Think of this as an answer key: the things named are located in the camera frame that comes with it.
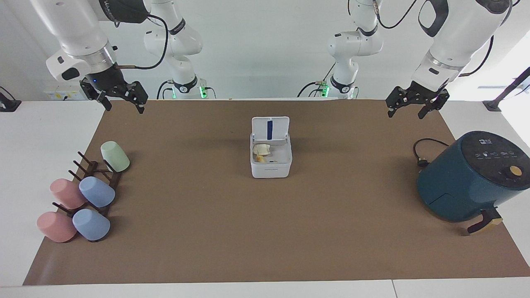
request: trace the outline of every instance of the blue cup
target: blue cup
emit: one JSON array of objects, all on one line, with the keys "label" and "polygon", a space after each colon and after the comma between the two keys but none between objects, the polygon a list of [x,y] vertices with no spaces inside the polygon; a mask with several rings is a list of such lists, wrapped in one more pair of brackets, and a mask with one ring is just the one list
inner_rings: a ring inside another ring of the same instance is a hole
[{"label": "blue cup", "polygon": [[116,192],[105,182],[96,177],[86,177],[79,183],[83,196],[97,208],[102,208],[114,200]]},{"label": "blue cup", "polygon": [[110,221],[91,209],[79,210],[72,221],[77,231],[90,241],[100,240],[110,230]]}]

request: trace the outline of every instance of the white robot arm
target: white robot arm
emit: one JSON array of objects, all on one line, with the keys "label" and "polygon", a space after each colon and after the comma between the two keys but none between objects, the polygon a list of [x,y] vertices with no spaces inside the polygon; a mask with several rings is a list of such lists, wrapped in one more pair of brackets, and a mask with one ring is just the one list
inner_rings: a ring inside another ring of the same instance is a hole
[{"label": "white robot arm", "polygon": [[[202,51],[202,38],[190,25],[186,24],[175,0],[152,0],[151,13],[163,18],[170,33],[164,61],[168,65],[173,84],[173,92],[178,99],[205,98],[206,81],[199,78],[193,70],[191,61],[185,56]],[[165,30],[149,31],[144,36],[146,49],[155,56],[164,50]]]},{"label": "white robot arm", "polygon": [[412,75],[410,87],[398,86],[386,99],[388,116],[409,104],[425,105],[418,113],[420,119],[441,109],[449,98],[447,84],[506,21],[511,6],[511,0],[426,0],[419,22],[434,43]]},{"label": "white robot arm", "polygon": [[333,75],[328,79],[329,96],[351,98],[359,65],[354,57],[377,54],[383,48],[372,0],[352,0],[351,17],[356,31],[340,32],[329,40],[328,52],[335,58]]},{"label": "white robot arm", "polygon": [[99,20],[142,23],[150,15],[145,0],[30,0],[40,18],[59,40],[61,49],[46,65],[58,81],[81,80],[91,100],[108,111],[107,96],[132,102],[144,111],[147,93],[139,82],[127,83],[116,62],[114,47],[98,25]]}]

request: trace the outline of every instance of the cup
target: cup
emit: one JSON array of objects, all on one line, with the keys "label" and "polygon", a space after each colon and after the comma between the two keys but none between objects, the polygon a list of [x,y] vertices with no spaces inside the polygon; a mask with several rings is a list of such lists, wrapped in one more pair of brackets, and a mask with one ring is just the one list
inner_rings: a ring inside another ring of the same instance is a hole
[{"label": "cup", "polygon": [[77,233],[72,219],[62,213],[46,212],[37,219],[37,227],[54,242],[66,242]]},{"label": "cup", "polygon": [[123,149],[114,141],[108,141],[101,145],[101,155],[116,172],[125,171],[131,164]]},{"label": "cup", "polygon": [[86,203],[86,198],[72,181],[57,179],[50,185],[50,191],[67,209],[77,209]]},{"label": "cup", "polygon": [[110,230],[110,221],[91,209],[79,210],[74,214],[73,223],[79,233],[89,241],[100,240]]},{"label": "cup", "polygon": [[102,208],[114,200],[116,192],[96,177],[86,177],[79,183],[79,190],[97,208]]}]

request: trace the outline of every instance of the control panel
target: control panel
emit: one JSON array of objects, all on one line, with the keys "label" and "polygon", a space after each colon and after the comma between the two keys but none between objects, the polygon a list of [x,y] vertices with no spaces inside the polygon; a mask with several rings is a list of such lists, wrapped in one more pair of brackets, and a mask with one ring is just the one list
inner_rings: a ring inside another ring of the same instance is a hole
[{"label": "control panel", "polygon": [[509,188],[530,185],[530,158],[501,136],[469,133],[462,140],[462,153],[474,171],[495,184]]}]

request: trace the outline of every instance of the green cup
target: green cup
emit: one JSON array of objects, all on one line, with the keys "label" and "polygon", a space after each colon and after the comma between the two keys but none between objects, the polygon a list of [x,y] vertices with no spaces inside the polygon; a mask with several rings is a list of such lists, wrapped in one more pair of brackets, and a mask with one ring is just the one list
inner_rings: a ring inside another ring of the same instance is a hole
[{"label": "green cup", "polygon": [[101,145],[101,155],[116,172],[125,171],[131,164],[123,149],[114,141],[108,141]]}]

